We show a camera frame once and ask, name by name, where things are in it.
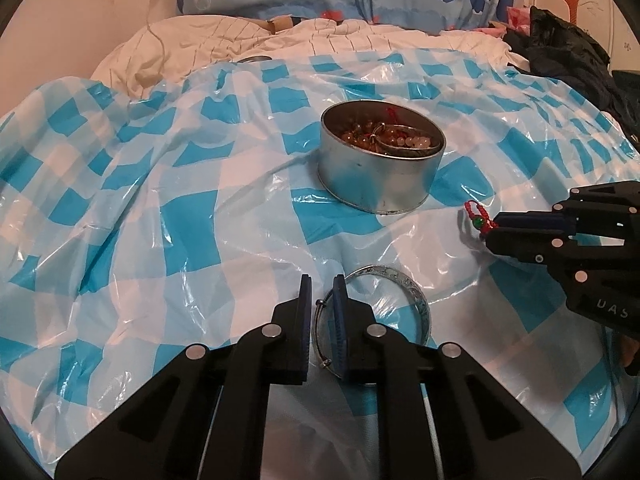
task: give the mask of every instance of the round metal container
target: round metal container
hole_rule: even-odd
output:
[[[440,149],[420,158],[401,158],[368,152],[344,142],[340,135],[353,121],[389,123],[392,107],[398,123],[418,128]],[[376,214],[398,214],[424,202],[446,147],[442,131],[413,110],[384,101],[348,101],[333,105],[322,114],[318,176],[329,193],[345,204]]]

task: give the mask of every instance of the bed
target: bed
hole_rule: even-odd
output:
[[[640,46],[612,0],[524,3],[635,68]],[[290,299],[300,272],[319,298],[330,276],[378,262],[428,291],[431,343],[463,344],[587,471],[638,382],[611,333],[566,311],[544,272],[489,256],[460,213],[470,198],[492,214],[545,209],[571,187],[635,178],[640,156],[620,126],[568,86],[519,73],[527,60],[482,32],[434,36],[373,13],[260,18],[145,25],[78,74],[90,81],[45,83],[3,118],[0,406],[23,445],[52,473],[185,345],[235,342]],[[322,190],[318,116],[357,98],[408,104],[446,131],[417,212],[361,214]],[[385,283],[353,293],[415,338]],[[300,396],[272,393],[264,474],[374,476],[375,407],[312,364]],[[315,462],[289,463],[291,447]]]

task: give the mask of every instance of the wrinkled plastic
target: wrinkled plastic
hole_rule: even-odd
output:
[[[322,189],[318,120],[347,98],[443,129],[415,212],[375,216]],[[582,468],[634,405],[600,328],[564,308],[544,267],[489,254],[462,209],[548,210],[571,187],[638,174],[623,134],[562,83],[452,51],[355,53],[220,63],[133,103],[66,78],[1,124],[0,406],[49,472],[184,346],[268,322],[302,273],[317,299],[367,264],[410,275],[433,344],[460,343]],[[350,294],[415,340],[396,285],[360,278]],[[263,478],[375,478],[375,410],[372,388],[340,384],[312,353],[307,384],[272,388]]]

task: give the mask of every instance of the white wall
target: white wall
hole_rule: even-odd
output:
[[[52,79],[89,77],[145,25],[148,0],[24,0],[0,37],[0,116]],[[151,22],[175,15],[153,0]]]

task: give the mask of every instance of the metal pin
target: metal pin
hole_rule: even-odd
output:
[[[380,325],[380,323],[374,323],[367,326],[367,334],[372,337],[382,337],[386,334],[386,326]]]
[[[575,281],[578,283],[584,283],[587,281],[588,279],[588,275],[586,272],[584,272],[583,270],[579,270],[578,272],[575,273]]]
[[[460,357],[462,355],[462,348],[455,343],[446,343],[442,346],[442,353],[451,359]]]
[[[192,361],[197,361],[198,359],[202,359],[204,355],[207,353],[207,348],[203,345],[191,345],[187,348],[185,354]]]
[[[262,335],[265,337],[277,337],[282,333],[280,325],[269,323],[262,327]]]

